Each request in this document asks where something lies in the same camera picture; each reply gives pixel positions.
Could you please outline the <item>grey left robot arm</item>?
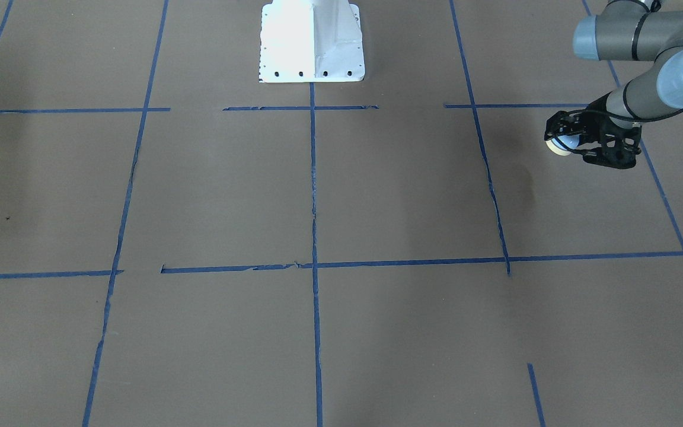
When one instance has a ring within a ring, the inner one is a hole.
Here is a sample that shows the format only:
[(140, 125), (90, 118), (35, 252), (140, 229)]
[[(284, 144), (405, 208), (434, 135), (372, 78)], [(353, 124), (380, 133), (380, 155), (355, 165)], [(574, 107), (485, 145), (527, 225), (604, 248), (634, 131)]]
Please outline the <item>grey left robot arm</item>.
[(577, 57), (651, 66), (585, 108), (551, 116), (543, 135), (550, 151), (629, 168), (641, 151), (643, 125), (683, 113), (683, 10), (661, 7), (661, 1), (610, 1), (579, 22), (572, 40)]

